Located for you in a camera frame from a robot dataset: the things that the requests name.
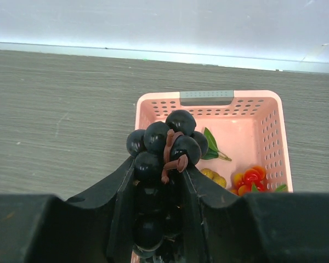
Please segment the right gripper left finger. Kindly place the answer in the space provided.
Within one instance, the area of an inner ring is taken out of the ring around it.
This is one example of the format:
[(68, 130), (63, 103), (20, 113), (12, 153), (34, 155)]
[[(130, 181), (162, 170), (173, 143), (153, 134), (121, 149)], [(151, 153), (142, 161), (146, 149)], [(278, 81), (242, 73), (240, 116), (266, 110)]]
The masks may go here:
[(0, 194), (0, 262), (130, 262), (133, 162), (65, 201)]

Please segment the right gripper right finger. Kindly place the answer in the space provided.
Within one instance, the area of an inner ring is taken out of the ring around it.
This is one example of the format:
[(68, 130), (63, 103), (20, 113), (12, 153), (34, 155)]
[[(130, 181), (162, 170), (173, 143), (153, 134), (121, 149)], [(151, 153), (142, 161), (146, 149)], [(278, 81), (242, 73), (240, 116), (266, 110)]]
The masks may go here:
[(187, 262), (329, 262), (329, 193), (237, 196), (182, 174)]

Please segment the red cherry with leaves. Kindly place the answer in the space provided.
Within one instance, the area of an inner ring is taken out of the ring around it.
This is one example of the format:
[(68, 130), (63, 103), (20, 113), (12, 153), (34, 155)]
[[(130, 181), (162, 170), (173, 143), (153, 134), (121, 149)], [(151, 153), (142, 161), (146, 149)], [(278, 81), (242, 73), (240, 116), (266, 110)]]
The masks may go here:
[(256, 165), (243, 173), (232, 176), (230, 192), (243, 196), (250, 192), (288, 192), (288, 186), (282, 183), (268, 182), (268, 173), (262, 166)]

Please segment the brown longan bunch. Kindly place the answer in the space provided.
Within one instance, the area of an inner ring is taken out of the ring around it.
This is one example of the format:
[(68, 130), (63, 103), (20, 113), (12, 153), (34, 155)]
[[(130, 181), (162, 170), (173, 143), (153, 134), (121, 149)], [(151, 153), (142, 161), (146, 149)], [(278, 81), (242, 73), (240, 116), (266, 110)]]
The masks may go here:
[(206, 177), (208, 177), (209, 179), (211, 179), (212, 181), (214, 181), (216, 184), (220, 185), (223, 188), (226, 188), (226, 180), (222, 176), (220, 176), (217, 172), (209, 168), (203, 168), (200, 170), (200, 172)]

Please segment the dark grape bunch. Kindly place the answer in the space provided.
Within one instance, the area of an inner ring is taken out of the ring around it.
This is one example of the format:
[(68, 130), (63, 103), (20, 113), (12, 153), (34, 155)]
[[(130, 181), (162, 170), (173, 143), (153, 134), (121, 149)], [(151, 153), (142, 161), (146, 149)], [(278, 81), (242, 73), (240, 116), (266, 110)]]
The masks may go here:
[(208, 151), (205, 136), (186, 110), (174, 110), (165, 121), (151, 123), (128, 135), (134, 158), (133, 254), (138, 262), (183, 260), (180, 177)]

